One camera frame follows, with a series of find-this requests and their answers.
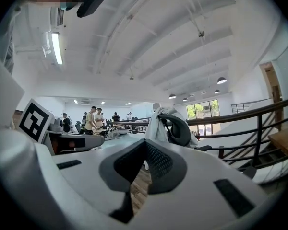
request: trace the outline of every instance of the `floor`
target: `floor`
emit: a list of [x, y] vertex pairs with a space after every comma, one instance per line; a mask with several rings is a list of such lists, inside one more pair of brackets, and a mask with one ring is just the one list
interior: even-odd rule
[[147, 189], [151, 182], [149, 170], [147, 171], [145, 167], [142, 166], [130, 187], [132, 208], [135, 215], [141, 209], [147, 198]]

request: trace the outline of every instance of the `window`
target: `window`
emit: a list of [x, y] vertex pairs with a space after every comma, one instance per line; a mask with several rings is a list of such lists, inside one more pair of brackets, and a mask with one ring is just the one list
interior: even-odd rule
[[189, 119], [220, 116], [217, 100], [187, 106]]

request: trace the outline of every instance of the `curved railing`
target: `curved railing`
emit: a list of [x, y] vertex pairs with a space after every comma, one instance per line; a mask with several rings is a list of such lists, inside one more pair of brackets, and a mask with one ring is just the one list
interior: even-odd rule
[[[240, 146], [234, 146], [234, 147], [218, 147], [218, 148], [211, 148], [210, 150], [218, 150], [219, 151], [219, 158], [223, 159], [225, 162], [236, 162], [236, 161], [242, 161], [242, 160], [252, 160], [252, 166], [255, 167], [255, 164], [259, 157], [265, 156], [271, 153], [274, 153], [276, 151], [279, 151], [280, 149], [273, 149], [271, 151], [267, 152], [261, 152], [260, 151], [260, 145], [269, 142], [270, 140], [265, 139], [262, 140], [262, 133], [263, 130], [278, 126], [284, 122], [288, 121], [288, 118], [285, 118], [279, 122], [275, 122], [272, 124], [265, 125], [263, 124], [263, 115], [267, 113], [274, 112], [276, 110], [282, 109], [284, 107], [288, 106], [288, 99], [280, 101], [278, 103], [274, 103], [268, 106], [264, 106], [258, 109], [237, 113], [233, 115], [228, 116], [218, 116], [218, 117], [209, 117], [205, 119], [195, 119], [195, 120], [187, 120], [188, 125], [204, 125], [204, 124], [218, 124], [218, 123], [227, 123], [227, 122], [234, 122], [238, 120], [243, 120], [251, 117], [257, 117], [257, 128], [256, 129], [250, 129], [242, 132], [236, 132], [236, 133], [230, 133], [230, 134], [221, 134], [221, 135], [207, 135], [207, 136], [196, 136], [199, 138], [220, 138], [220, 137], [231, 137], [231, 136], [238, 136], [238, 135], [244, 135], [249, 133], [254, 133], [254, 136], [256, 135], [256, 142], [252, 144], [243, 144]], [[120, 124], [120, 125], [130, 125], [130, 122], [112, 122], [114, 124]], [[141, 122], [138, 125], [139, 126], [148, 126], [149, 122]], [[141, 131], [134, 131], [135, 133], [145, 133]], [[225, 150], [238, 150], [238, 149], [245, 149], [249, 147], [254, 147], [254, 155], [253, 156], [245, 156], [245, 157], [239, 157], [239, 158], [230, 158], [226, 159], [223, 158], [223, 153]]]

